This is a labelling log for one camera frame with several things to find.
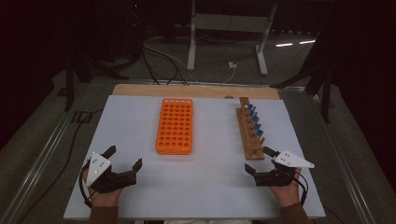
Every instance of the power plug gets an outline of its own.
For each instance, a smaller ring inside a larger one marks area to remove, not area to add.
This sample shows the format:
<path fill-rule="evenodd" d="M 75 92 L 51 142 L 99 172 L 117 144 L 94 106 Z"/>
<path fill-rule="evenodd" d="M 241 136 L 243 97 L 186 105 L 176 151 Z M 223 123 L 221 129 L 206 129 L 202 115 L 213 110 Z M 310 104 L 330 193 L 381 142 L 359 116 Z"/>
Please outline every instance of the power plug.
<path fill-rule="evenodd" d="M 236 63 L 229 62 L 228 65 L 230 66 L 230 68 L 236 68 Z"/>

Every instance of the white light strip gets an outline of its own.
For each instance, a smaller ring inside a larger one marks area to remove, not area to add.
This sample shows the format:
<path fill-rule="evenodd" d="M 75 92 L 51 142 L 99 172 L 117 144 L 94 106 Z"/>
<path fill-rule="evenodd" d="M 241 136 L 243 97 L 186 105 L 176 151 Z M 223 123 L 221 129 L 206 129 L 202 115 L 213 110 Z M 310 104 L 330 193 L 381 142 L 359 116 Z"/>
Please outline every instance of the white light strip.
<path fill-rule="evenodd" d="M 309 44 L 309 43 L 315 43 L 315 40 L 308 40 L 308 41 L 300 42 L 300 44 Z"/>
<path fill-rule="evenodd" d="M 276 45 L 276 46 L 277 46 L 277 47 L 286 47 L 286 46 L 291 46 L 291 45 L 293 45 L 293 44 L 287 43 L 287 44 L 278 44 L 278 45 Z"/>

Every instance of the person's right hand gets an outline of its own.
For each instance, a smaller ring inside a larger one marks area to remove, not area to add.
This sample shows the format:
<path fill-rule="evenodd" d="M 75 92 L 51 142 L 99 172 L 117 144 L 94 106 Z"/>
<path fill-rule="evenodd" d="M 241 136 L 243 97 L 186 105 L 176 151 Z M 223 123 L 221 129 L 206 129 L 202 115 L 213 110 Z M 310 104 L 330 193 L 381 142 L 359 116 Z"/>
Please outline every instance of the person's right hand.
<path fill-rule="evenodd" d="M 88 169 L 82 175 L 84 181 L 87 181 Z M 92 207 L 117 207 L 119 206 L 119 198 L 123 189 L 116 189 L 109 193 L 95 192 L 93 189 L 88 188 L 91 195 Z"/>
<path fill-rule="evenodd" d="M 301 168 L 296 168 L 295 171 L 297 173 L 301 172 Z M 296 179 L 299 178 L 299 174 L 295 174 L 294 177 Z M 281 207 L 287 207 L 296 203 L 299 203 L 299 185 L 296 181 L 291 181 L 291 183 L 287 186 L 283 187 L 268 187 L 275 194 L 277 201 L 279 202 Z"/>

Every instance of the gray carpet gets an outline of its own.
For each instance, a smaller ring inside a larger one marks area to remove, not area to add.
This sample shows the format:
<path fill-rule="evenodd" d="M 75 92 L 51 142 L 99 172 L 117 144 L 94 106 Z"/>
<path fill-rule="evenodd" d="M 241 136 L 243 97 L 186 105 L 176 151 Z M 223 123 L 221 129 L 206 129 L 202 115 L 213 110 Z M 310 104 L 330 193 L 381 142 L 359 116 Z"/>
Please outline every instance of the gray carpet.
<path fill-rule="evenodd" d="M 199 46 L 195 71 L 191 75 L 200 82 L 219 85 L 232 75 L 227 63 L 236 62 L 234 77 L 227 84 L 249 86 L 275 84 L 298 72 L 312 46 L 298 45 L 300 40 L 306 39 L 310 37 L 270 35 L 264 50 L 267 65 L 270 68 L 270 73 L 266 77 L 259 74 L 253 53 L 254 45 L 260 41 L 259 36 L 253 35 L 244 41 L 229 45 Z M 290 48 L 275 47 L 275 44 L 285 42 L 292 42 L 294 45 Z M 183 63 L 187 63 L 189 42 L 186 37 L 173 40 L 156 38 L 148 41 L 147 44 L 151 48 L 171 54 Z M 148 61 L 153 70 L 161 76 L 169 78 L 175 72 L 173 65 L 164 59 L 148 55 Z M 190 84 L 197 84 L 181 64 L 179 64 L 179 69 L 186 81 Z M 122 71 L 121 74 L 130 78 L 126 81 L 129 83 L 152 83 L 147 68 L 141 62 Z M 167 78 L 159 77 L 164 82 Z M 306 81 L 307 79 L 301 80 L 293 86 L 304 86 Z M 106 98 L 111 94 L 114 86 L 124 82 L 96 74 L 91 84 L 79 85 L 80 97 L 77 98 L 72 111 L 67 114 L 63 112 L 65 99 L 56 96 L 57 91 L 64 86 L 64 73 L 54 79 L 56 84 L 54 92 L 47 97 L 0 153 L 1 216 L 16 195 L 35 159 L 51 139 L 60 120 L 67 120 L 67 125 L 58 138 L 59 142 L 54 144 L 54 152 L 44 172 L 38 175 L 40 178 L 37 179 L 32 194 L 29 194 L 26 205 L 21 206 L 23 208 L 21 211 L 17 211 L 21 214 L 24 214 L 42 195 L 64 166 L 78 128 L 77 123 L 70 123 L 70 118 L 73 117 L 75 111 L 95 111 L 104 108 Z M 318 115 L 318 104 L 314 96 L 306 95 L 300 88 L 288 88 L 279 93 L 289 110 L 305 157 L 316 165 L 311 172 L 319 197 L 323 205 L 330 209 L 326 210 L 327 216 L 317 219 L 316 223 L 341 223 L 336 216 L 344 223 L 370 223 L 367 220 L 373 220 L 375 223 L 394 223 L 396 196 L 381 173 L 364 136 L 337 88 L 332 88 L 332 108 L 330 109 L 332 123 L 330 125 L 325 124 Z M 100 113 L 95 114 L 90 123 L 80 126 L 72 157 L 65 171 L 22 223 L 87 223 L 86 221 L 64 220 L 63 214 L 99 119 Z M 356 201 L 356 194 L 360 194 L 364 201 Z M 361 211 L 365 205 L 369 212 Z M 280 223 L 279 220 L 266 220 L 266 222 Z M 132 223 L 132 221 L 121 220 L 120 223 Z"/>

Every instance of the forearm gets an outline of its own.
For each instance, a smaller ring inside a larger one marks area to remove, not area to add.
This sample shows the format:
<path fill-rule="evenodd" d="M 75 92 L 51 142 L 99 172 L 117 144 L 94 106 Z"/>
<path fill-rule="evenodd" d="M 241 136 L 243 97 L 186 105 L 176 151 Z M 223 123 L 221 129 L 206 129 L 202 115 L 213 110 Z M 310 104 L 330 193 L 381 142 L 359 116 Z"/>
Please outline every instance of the forearm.
<path fill-rule="evenodd" d="M 280 209 L 280 215 L 284 224 L 312 224 L 300 203 L 296 203 Z"/>
<path fill-rule="evenodd" d="M 93 207 L 90 215 L 91 224 L 116 224 L 119 218 L 119 208 Z"/>

